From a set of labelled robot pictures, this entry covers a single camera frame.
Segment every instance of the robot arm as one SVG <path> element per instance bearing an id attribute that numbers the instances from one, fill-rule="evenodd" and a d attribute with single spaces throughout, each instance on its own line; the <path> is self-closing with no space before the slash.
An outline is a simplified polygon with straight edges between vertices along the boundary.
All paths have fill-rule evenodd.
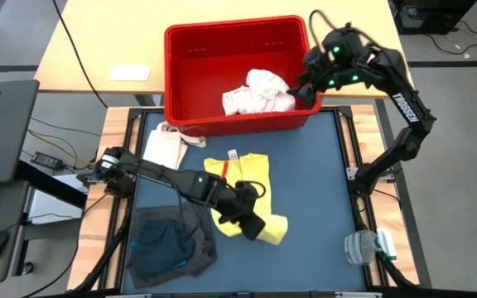
<path id="1" fill-rule="evenodd" d="M 417 156 L 422 141 L 430 133 L 436 118 L 430 114 L 418 92 L 407 80 L 402 55 L 397 50 L 370 43 L 362 45 L 363 32 L 347 24 L 334 29 L 322 42 L 325 52 L 315 46 L 304 59 L 306 73 L 298 79 L 299 87 L 289 94 L 303 100 L 306 107 L 316 101 L 317 92 L 339 90 L 343 86 L 364 83 L 388 94 L 406 120 L 393 145 L 370 164 L 363 164 L 356 172 L 352 187 L 356 195 L 370 195 L 378 178 L 399 161 Z"/>
<path id="2" fill-rule="evenodd" d="M 224 178 L 206 171 L 176 171 L 145 161 L 122 147 L 106 149 L 94 169 L 96 179 L 106 183 L 106 192 L 119 197 L 131 196 L 133 175 L 171 187 L 193 204 L 217 210 L 221 224 L 237 223 L 246 238 L 254 240 L 265 223 L 254 212 L 256 189 L 248 182 L 238 181 L 235 187 Z"/>

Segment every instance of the white label tag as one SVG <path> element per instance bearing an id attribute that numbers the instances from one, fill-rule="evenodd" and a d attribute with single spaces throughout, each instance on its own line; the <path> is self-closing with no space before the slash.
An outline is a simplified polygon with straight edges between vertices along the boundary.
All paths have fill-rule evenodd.
<path id="1" fill-rule="evenodd" d="M 149 76 L 150 66 L 145 65 L 119 65 L 109 70 L 110 80 L 146 81 Z"/>
<path id="2" fill-rule="evenodd" d="M 239 158 L 239 155 L 237 154 L 237 151 L 232 149 L 228 151 L 228 157 L 230 161 L 236 161 Z"/>

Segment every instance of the wooden table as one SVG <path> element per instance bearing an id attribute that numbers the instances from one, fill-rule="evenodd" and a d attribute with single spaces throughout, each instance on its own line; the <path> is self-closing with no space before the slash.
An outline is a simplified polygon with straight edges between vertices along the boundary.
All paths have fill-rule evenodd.
<path id="1" fill-rule="evenodd" d="M 164 91 L 163 39 L 170 25 L 284 15 L 297 15 L 308 23 L 309 14 L 317 8 L 336 26 L 352 22 L 382 46 L 402 51 L 388 0 L 68 0 L 63 18 L 97 91 L 156 94 Z M 313 27 L 320 40 L 330 31 L 319 16 L 315 17 Z M 309 42 L 314 45 L 310 31 Z M 111 68 L 119 65 L 150 66 L 150 78 L 108 80 Z M 53 33 L 35 79 L 41 82 L 43 92 L 91 91 L 61 23 Z M 383 92 L 366 89 L 363 84 L 328 90 L 327 94 L 385 97 Z"/>
<path id="2" fill-rule="evenodd" d="M 377 117 L 373 105 L 351 106 L 354 115 L 354 124 L 359 140 L 359 147 L 364 162 L 370 162 L 383 153 L 382 142 Z M 103 134 L 99 144 L 98 156 L 102 156 L 107 147 L 122 146 L 128 123 L 129 108 L 109 108 L 104 122 Z M 348 151 L 352 152 L 349 139 L 349 129 L 346 121 L 342 121 L 345 143 Z M 135 144 L 137 130 L 132 132 L 131 144 Z M 356 166 L 354 156 L 349 154 L 351 166 Z M 397 195 L 394 184 L 379 181 L 377 189 L 391 195 Z M 103 195 L 104 186 L 95 185 L 89 192 L 86 208 L 93 204 Z M 396 266 L 404 276 L 412 282 L 418 283 L 417 271 L 412 256 L 410 243 L 402 219 L 402 211 L 396 199 L 373 192 L 371 196 L 375 219 L 379 227 L 387 228 L 393 235 L 395 248 L 397 249 Z M 71 268 L 68 289 L 79 285 L 85 276 L 92 270 L 94 264 L 104 251 L 108 221 L 113 201 L 111 197 L 93 207 L 84 217 L 79 235 L 79 250 Z M 121 205 L 118 216 L 118 225 L 124 216 L 124 204 Z M 117 268 L 118 254 L 116 253 L 110 262 L 107 287 L 113 287 L 115 270 Z M 378 270 L 372 266 L 373 283 L 379 285 Z"/>

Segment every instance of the yellow shirt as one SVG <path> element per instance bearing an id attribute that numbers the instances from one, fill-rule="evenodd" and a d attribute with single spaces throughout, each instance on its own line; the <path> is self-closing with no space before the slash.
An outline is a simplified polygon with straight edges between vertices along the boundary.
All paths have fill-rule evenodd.
<path id="1" fill-rule="evenodd" d="M 224 164 L 226 161 L 217 161 L 213 158 L 204 160 L 204 168 L 209 173 L 223 175 Z M 257 181 L 264 185 L 266 193 L 262 198 L 257 199 L 253 212 L 264 220 L 266 226 L 257 236 L 268 243 L 278 245 L 288 230 L 288 220 L 281 215 L 272 214 L 272 189 L 270 187 L 270 178 L 268 176 L 270 164 L 268 156 L 262 154 L 247 154 L 241 156 L 238 160 L 227 161 L 228 167 L 225 173 L 225 179 L 230 185 L 235 185 L 238 180 Z M 259 194 L 263 188 L 252 184 Z M 220 213 L 214 209 L 211 210 L 214 224 L 226 236 L 233 237 L 241 234 L 239 223 L 219 223 Z"/>

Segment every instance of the dark gray fabric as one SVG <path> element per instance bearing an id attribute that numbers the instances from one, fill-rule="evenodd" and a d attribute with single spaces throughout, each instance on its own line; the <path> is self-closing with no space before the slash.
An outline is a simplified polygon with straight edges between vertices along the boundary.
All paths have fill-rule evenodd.
<path id="1" fill-rule="evenodd" d="M 145 221 L 157 219 L 174 219 L 178 221 L 178 206 L 138 209 L 132 216 L 131 235 L 137 235 L 139 233 L 138 229 Z M 128 263 L 128 270 L 132 275 L 135 288 L 159 285 L 165 281 L 184 275 L 198 276 L 209 265 L 216 261 L 216 246 L 214 244 L 208 210 L 193 204 L 183 204 L 183 221 L 186 232 L 192 233 L 191 238 L 195 241 L 195 251 L 190 260 L 184 266 L 171 269 L 152 278 L 143 278 L 137 274 L 133 256 L 129 255 L 128 260 L 130 261 Z"/>

